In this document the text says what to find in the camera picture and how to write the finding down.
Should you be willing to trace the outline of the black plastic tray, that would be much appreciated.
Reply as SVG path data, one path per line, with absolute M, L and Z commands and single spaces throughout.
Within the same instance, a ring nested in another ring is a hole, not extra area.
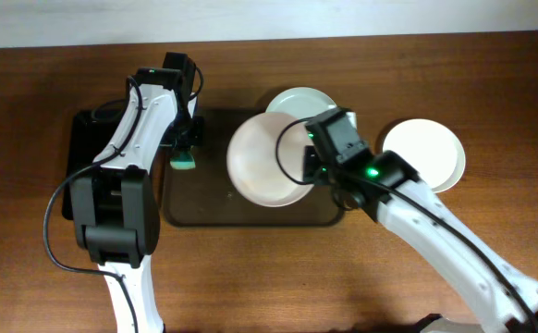
M 106 149 L 119 122 L 97 121 L 88 110 L 74 116 L 69 144 L 67 175 L 89 167 L 109 155 Z M 65 187 L 62 216 L 72 220 L 76 213 L 86 216 L 93 212 L 97 218 L 117 218 L 123 214 L 122 186 L 138 181 L 150 171 L 136 163 L 105 165 L 91 169 Z

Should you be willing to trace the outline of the pale blue plate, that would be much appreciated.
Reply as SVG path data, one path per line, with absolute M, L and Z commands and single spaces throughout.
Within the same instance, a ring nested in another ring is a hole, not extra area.
M 284 113 L 295 118 L 306 118 L 315 117 L 335 107 L 336 103 L 324 92 L 309 87 L 297 87 L 278 94 L 265 111 Z

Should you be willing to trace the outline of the green yellow sponge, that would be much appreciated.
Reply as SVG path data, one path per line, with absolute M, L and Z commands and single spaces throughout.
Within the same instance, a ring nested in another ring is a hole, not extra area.
M 170 152 L 168 164 L 174 170 L 191 170 L 196 167 L 192 148 L 176 148 Z

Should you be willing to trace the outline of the brown serving tray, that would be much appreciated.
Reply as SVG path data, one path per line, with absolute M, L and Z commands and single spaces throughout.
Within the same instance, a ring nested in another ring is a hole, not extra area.
M 195 167 L 165 167 L 162 211 L 176 227 L 286 228 L 330 227 L 344 215 L 327 187 L 313 188 L 301 200 L 284 207 L 263 207 L 242 196 L 228 174 L 227 152 L 238 127 L 260 109 L 203 108 L 196 112 Z

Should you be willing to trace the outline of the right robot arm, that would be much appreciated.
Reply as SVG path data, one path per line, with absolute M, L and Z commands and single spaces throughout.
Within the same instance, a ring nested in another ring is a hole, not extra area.
M 373 154 L 336 107 L 304 118 L 318 175 L 410 245 L 471 309 L 473 324 L 430 314 L 418 332 L 538 332 L 538 281 L 521 273 L 456 218 L 394 152 Z

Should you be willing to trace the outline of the white plate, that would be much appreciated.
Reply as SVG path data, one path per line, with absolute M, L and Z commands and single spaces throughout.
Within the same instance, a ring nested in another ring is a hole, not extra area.
M 399 122 L 384 136 L 382 150 L 406 160 L 433 192 L 454 187 L 466 169 L 466 154 L 458 136 L 430 119 Z
M 304 124 L 288 114 L 261 113 L 246 120 L 232 136 L 226 153 L 228 176 L 254 204 L 282 207 L 304 198 L 304 147 L 311 145 Z

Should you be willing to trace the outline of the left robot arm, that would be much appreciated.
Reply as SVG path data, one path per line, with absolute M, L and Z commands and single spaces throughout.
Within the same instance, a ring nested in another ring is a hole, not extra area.
M 120 332 L 163 332 L 152 278 L 161 220 L 152 166 L 159 149 L 178 155 L 173 167 L 193 169 L 202 144 L 196 113 L 203 75 L 185 54 L 169 52 L 160 68 L 127 79 L 125 109 L 109 142 L 68 178 L 75 236 L 104 277 Z

